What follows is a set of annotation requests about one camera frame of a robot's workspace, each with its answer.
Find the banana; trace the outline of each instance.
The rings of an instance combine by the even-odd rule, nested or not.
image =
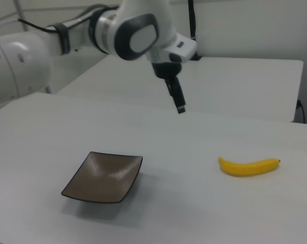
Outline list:
[[[274,170],[280,163],[279,159],[265,159],[248,164],[238,164],[224,160],[219,157],[221,169],[231,175],[249,176],[257,175]]]

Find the table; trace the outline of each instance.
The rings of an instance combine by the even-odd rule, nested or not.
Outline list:
[[[203,57],[179,75],[188,111],[293,121],[303,62]],[[145,57],[107,56],[58,95],[176,109]]]
[[[60,193],[90,151],[143,156],[120,204]],[[218,165],[281,159],[237,178]],[[307,244],[307,125],[34,94],[0,110],[0,242]]]

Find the power cord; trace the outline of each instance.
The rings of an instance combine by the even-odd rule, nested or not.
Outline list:
[[[302,110],[303,123],[306,124],[306,121],[305,121],[305,111],[304,111],[304,107],[303,107],[303,105],[301,103],[301,100],[297,100],[296,109],[298,109],[299,107],[301,107],[301,110]]]

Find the brown ceramic plate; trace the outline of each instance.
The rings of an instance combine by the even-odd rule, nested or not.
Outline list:
[[[122,202],[133,185],[141,164],[141,156],[92,151],[61,194],[87,202]]]

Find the black cable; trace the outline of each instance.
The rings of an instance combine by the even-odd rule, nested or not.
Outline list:
[[[196,32],[196,19],[195,19],[195,12],[194,12],[194,1],[189,0],[189,19],[190,19],[190,32],[191,32],[191,39],[195,41],[195,32]]]
[[[301,106],[301,110],[302,110],[302,119],[303,119],[303,123],[306,124],[304,107],[302,106],[301,103],[300,103],[300,106]]]
[[[305,121],[305,110],[304,110],[304,107],[303,107],[303,105],[301,103],[301,100],[297,100],[296,109],[298,109],[299,107],[301,107],[301,110],[302,110],[303,123],[306,124],[306,121]]]
[[[24,24],[26,24],[26,25],[29,25],[29,26],[31,26],[31,27],[33,27],[33,28],[35,28],[35,29],[39,29],[40,31],[43,31],[43,32],[47,32],[47,33],[57,33],[57,30],[46,29],[46,28],[40,27],[40,26],[38,26],[38,25],[35,25],[35,24],[33,24],[33,23],[30,23],[30,22],[28,22],[28,21],[26,21],[26,20],[24,20],[24,19],[18,19],[18,21],[21,22],[21,23],[24,23]]]

